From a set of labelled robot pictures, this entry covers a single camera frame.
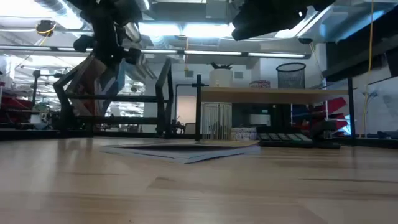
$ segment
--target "table surface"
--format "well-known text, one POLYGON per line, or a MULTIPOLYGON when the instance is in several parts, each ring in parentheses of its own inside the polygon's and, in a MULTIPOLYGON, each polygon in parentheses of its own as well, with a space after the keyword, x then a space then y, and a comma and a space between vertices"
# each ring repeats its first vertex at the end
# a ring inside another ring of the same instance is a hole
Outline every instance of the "table surface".
POLYGON ((397 223, 398 151, 263 148, 185 165, 100 152, 149 141, 0 142, 1 223, 397 223))
POLYGON ((203 87, 202 102, 313 104, 348 95, 348 90, 203 87))

